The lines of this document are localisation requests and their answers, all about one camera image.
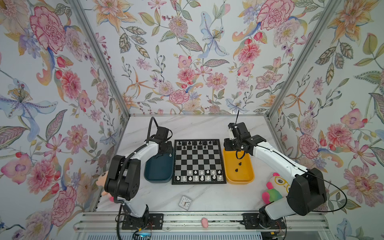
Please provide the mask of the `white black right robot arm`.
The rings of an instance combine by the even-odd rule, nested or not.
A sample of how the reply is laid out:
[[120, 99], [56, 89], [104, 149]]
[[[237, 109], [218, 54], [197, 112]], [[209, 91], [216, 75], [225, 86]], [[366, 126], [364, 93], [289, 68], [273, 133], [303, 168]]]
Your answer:
[[318, 169], [306, 169], [276, 150], [259, 135], [252, 136], [245, 123], [229, 123], [226, 151], [243, 152], [258, 158], [274, 169], [291, 186], [288, 195], [259, 209], [258, 224], [264, 229], [275, 221], [292, 215], [306, 216], [328, 200], [323, 174]]

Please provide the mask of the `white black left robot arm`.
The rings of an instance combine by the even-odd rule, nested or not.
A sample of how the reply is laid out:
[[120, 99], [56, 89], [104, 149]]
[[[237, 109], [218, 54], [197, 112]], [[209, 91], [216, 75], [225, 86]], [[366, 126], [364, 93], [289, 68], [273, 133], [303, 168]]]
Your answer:
[[144, 229], [150, 222], [149, 207], [143, 203], [132, 203], [140, 187], [141, 163], [157, 155], [167, 155], [172, 151], [170, 129], [160, 127], [151, 117], [147, 138], [143, 145], [125, 156], [112, 158], [104, 184], [106, 193], [111, 194], [114, 203], [120, 205], [124, 213], [123, 223], [134, 229]]

